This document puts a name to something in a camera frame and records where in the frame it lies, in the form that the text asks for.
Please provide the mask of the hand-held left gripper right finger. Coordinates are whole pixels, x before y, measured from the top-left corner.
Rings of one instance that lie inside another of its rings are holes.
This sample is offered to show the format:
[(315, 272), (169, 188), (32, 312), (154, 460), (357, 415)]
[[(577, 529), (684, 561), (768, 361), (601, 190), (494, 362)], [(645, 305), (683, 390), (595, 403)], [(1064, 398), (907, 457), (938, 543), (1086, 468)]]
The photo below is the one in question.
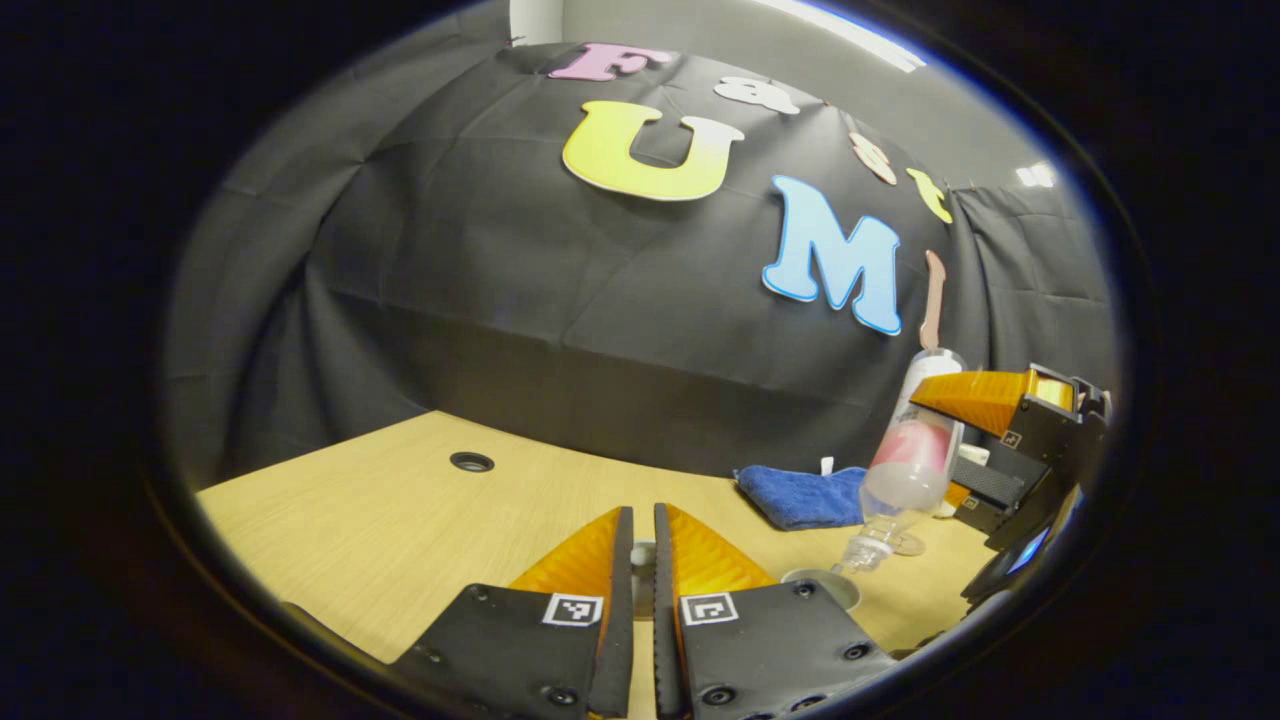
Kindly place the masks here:
[(776, 580), (671, 503), (654, 521), (658, 717), (790, 717), (893, 665), (819, 582)]

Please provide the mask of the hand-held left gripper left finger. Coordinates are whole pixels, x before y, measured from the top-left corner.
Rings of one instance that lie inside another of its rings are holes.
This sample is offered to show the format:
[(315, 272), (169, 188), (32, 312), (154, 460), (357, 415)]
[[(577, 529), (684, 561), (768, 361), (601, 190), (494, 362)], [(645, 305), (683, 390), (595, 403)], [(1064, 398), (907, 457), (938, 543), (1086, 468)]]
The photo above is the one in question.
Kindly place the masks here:
[(393, 664), (466, 719), (622, 719), (634, 511), (586, 523), (508, 585), (466, 585)]

